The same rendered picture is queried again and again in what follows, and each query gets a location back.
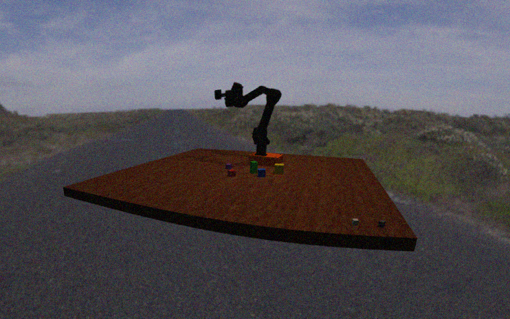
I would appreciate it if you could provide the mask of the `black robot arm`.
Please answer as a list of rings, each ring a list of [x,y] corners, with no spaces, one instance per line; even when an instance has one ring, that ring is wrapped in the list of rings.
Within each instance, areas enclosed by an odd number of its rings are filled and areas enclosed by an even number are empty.
[[[249,101],[255,99],[259,95],[267,95],[267,104],[265,106],[260,124],[258,127],[254,127],[252,133],[254,144],[257,145],[255,155],[266,156],[267,144],[270,143],[269,139],[267,138],[267,126],[273,113],[274,106],[282,96],[281,91],[278,89],[270,89],[264,86],[260,86],[249,92],[247,95],[243,96],[241,95],[242,89],[242,84],[238,82],[233,83],[230,90],[232,93],[227,95],[228,101],[226,98],[224,98],[226,107],[244,107],[248,104]]]

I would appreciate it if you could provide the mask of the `yellow block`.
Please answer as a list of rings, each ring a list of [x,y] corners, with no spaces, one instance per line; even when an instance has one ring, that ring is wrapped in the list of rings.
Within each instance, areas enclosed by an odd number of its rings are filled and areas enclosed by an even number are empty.
[[[284,174],[284,164],[275,164],[274,165],[274,174],[283,175]]]

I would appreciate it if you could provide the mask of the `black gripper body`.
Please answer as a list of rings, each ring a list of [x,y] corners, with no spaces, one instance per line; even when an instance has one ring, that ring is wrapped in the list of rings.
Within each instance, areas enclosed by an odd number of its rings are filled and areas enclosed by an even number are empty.
[[[225,97],[227,99],[227,95],[229,93],[232,93],[232,92],[229,90],[229,91],[226,91],[225,93],[221,93],[221,90],[215,90],[214,97],[216,100],[221,100],[222,97]],[[243,95],[243,89],[241,91],[241,95]],[[228,99],[227,99],[227,101],[228,101]]]

